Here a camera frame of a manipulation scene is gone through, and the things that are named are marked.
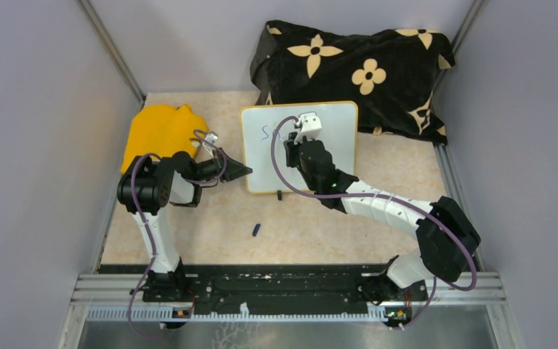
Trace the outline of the yellow framed whiteboard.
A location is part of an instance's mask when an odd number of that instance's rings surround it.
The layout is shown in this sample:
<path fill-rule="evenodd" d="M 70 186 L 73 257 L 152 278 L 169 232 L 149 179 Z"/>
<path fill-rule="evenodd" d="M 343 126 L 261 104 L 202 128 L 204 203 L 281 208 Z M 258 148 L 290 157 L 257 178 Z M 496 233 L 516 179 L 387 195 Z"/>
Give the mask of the yellow framed whiteboard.
<path fill-rule="evenodd" d="M 289 190 L 272 165 L 271 138 L 283 119 L 308 112 L 316 113 L 320 119 L 319 138 L 332 154 L 335 165 L 351 175 L 355 173 L 358 111 L 354 102 L 256 105 L 240 112 L 244 164 L 252 169 L 252 173 L 246 175 L 246 187 L 250 193 Z"/>

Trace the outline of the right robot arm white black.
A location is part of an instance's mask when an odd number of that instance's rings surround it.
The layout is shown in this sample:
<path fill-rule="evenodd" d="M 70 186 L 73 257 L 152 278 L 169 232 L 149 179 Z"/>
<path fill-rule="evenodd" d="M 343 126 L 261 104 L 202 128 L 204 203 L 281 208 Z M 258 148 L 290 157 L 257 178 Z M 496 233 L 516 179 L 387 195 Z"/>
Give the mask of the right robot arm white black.
<path fill-rule="evenodd" d="M 308 188 L 304 195 L 345 214 L 368 217 L 401 230 L 417 241 L 408 254 L 392 257 L 377 276 L 368 278 L 361 293 L 369 302 L 398 300 L 413 284 L 438 278 L 453 286 L 466 270 L 469 291 L 477 283 L 474 253 L 481 238 L 458 203 L 447 196 L 436 201 L 404 198 L 376 189 L 338 169 L 320 140 L 284 141 L 286 165 L 296 169 Z"/>

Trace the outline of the blue marker cap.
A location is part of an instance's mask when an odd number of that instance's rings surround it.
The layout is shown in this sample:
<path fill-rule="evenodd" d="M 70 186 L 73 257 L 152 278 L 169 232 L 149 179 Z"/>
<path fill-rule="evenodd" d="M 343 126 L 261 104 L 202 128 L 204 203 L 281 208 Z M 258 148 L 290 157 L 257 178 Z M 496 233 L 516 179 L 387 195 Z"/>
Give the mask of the blue marker cap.
<path fill-rule="evenodd" d="M 253 232 L 252 232 L 252 236 L 253 236 L 253 237 L 257 237 L 257 236 L 258 236 L 261 227 L 262 227 L 262 224 L 261 224 L 261 223 L 257 223 L 257 224 L 255 225 L 254 230 L 253 230 Z"/>

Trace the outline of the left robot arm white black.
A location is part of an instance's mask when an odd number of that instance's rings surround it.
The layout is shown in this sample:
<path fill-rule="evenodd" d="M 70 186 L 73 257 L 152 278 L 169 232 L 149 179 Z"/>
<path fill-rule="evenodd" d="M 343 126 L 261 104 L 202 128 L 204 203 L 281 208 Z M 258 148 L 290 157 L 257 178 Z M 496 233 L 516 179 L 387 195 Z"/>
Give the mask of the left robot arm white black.
<path fill-rule="evenodd" d="M 167 207 L 196 207 L 205 185 L 231 182 L 253 172 L 226 156 L 222 149 L 214 155 L 200 163 L 185 151 L 157 161 L 150 155 L 137 156 L 118 183 L 118 202 L 132 214 L 150 258 L 142 281 L 134 288 L 142 293 L 145 302 L 188 300 L 192 292 L 174 242 Z"/>

